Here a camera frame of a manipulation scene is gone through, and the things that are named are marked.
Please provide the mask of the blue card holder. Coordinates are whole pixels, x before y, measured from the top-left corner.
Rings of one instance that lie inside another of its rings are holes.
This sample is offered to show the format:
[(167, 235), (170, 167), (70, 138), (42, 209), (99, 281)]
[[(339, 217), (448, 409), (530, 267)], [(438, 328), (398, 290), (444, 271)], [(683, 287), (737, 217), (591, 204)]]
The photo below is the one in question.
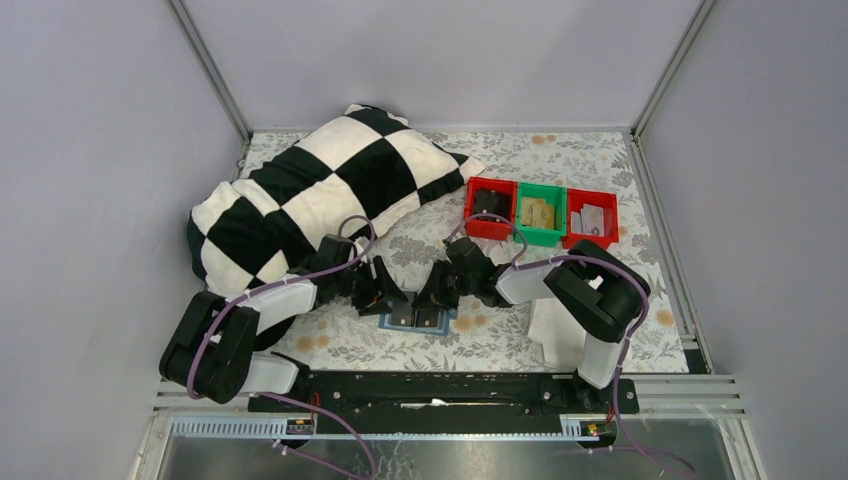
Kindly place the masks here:
[(392, 313), (379, 315), (378, 327), (386, 330), (446, 336), (449, 324), (458, 317), (456, 309), (425, 309), (413, 312), (403, 306)]

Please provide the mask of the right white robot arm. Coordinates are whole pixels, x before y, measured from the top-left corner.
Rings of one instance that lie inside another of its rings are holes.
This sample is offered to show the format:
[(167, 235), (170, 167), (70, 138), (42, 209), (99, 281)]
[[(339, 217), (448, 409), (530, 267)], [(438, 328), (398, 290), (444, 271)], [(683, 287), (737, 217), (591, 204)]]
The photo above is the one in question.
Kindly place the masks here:
[(624, 346), (649, 309), (651, 288), (642, 276), (591, 240), (523, 265), (495, 264), (469, 238), (448, 242), (446, 254), (412, 301), (413, 312), (455, 309), (468, 295), (497, 308), (555, 299), (586, 334), (575, 402), (597, 412), (612, 400)]

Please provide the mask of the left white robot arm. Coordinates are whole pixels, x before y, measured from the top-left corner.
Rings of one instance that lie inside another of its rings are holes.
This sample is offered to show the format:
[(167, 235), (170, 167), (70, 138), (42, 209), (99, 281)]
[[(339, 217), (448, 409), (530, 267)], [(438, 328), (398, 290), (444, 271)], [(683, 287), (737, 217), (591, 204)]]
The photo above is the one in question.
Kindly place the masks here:
[(318, 251), (279, 282), (227, 300), (202, 291), (189, 302), (159, 362), (160, 375), (194, 396), (225, 404), (249, 388), (271, 390), (288, 411), (309, 401), (294, 361), (267, 354), (297, 316), (346, 297), (361, 316), (406, 302), (379, 256), (365, 259), (347, 238), (325, 236)]

